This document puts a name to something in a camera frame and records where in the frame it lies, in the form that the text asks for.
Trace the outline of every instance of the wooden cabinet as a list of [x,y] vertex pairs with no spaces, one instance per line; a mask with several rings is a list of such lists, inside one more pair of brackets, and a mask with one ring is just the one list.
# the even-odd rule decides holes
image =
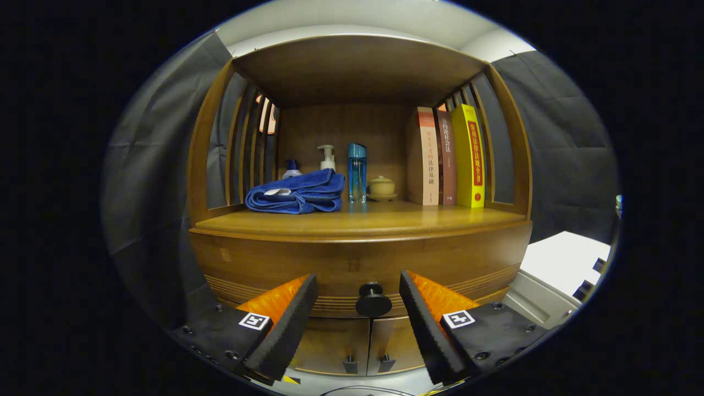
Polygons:
[[425,363],[407,316],[372,321],[368,376],[398,373],[423,366]]
[[[296,370],[339,376],[367,374],[369,319],[310,318],[291,361]],[[347,373],[348,357],[357,362],[357,374]]]
[[[483,208],[406,202],[403,127],[408,117],[416,106],[444,103],[479,73],[494,89],[508,127],[513,203],[494,201],[494,161],[503,159],[494,158],[490,128],[482,128]],[[222,96],[236,74],[246,79],[248,94],[230,109],[227,205],[208,208],[210,134],[218,111],[228,111],[221,108]],[[260,95],[265,100],[256,102]],[[477,106],[482,112],[482,105]],[[279,116],[272,128],[277,145],[272,149],[268,140],[253,134],[274,108]],[[285,159],[295,158],[303,172],[317,170],[320,144],[335,146],[336,167],[344,173],[350,142],[367,145],[369,179],[384,175],[395,180],[397,201],[348,204],[345,191],[340,211],[302,216],[255,212],[236,204],[269,175],[278,178]],[[277,158],[267,162],[265,152]],[[348,356],[357,362],[356,375],[421,366],[398,293],[401,271],[419,273],[481,303],[501,299],[532,231],[530,150],[501,76],[491,64],[454,49],[397,37],[310,37],[233,58],[201,105],[187,176],[191,244],[210,288],[222,301],[236,306],[293,278],[316,274],[318,300],[291,363],[316,373],[355,375],[345,370]],[[355,310],[359,287],[367,282],[378,282],[392,305],[373,322]],[[384,368],[389,364],[382,364],[385,355],[396,360],[388,371]]]

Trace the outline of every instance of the blue water bottle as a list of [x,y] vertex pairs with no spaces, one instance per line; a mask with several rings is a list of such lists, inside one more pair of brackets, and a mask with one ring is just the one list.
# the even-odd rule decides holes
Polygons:
[[347,180],[350,203],[367,201],[367,147],[350,143],[347,146]]

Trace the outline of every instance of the saucer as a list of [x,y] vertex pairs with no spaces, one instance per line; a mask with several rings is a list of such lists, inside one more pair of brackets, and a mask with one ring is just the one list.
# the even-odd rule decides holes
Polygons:
[[391,201],[397,196],[398,194],[367,194],[367,198],[371,198],[375,201]]

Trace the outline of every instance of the white pump bottle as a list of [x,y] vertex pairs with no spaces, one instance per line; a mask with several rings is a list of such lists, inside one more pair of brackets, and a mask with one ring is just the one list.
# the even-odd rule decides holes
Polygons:
[[335,169],[335,156],[332,155],[332,150],[335,147],[333,147],[331,144],[324,144],[322,146],[318,146],[318,149],[324,150],[325,153],[325,159],[320,162],[320,169],[328,169],[331,168],[333,171],[337,170]]

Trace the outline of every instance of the ceramic lid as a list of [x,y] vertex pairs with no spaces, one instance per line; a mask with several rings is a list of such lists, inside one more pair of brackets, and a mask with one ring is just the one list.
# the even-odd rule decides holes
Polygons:
[[394,181],[391,179],[387,179],[384,176],[379,176],[376,179],[369,180],[369,184],[372,183],[393,183]]

